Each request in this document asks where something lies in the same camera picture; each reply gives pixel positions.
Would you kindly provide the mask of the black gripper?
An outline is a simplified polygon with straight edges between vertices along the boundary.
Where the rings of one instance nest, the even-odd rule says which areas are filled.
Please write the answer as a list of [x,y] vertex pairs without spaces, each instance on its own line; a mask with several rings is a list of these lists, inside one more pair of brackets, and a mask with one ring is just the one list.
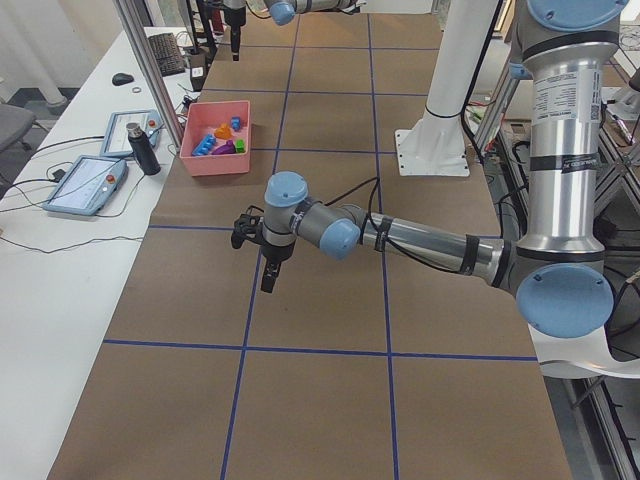
[[295,244],[286,246],[276,246],[265,244],[261,247],[261,253],[266,259],[261,278],[260,289],[262,292],[271,294],[279,277],[281,263],[288,260],[294,252]]
[[226,8],[224,22],[230,27],[230,45],[233,61],[240,60],[241,29],[245,25],[245,8]]

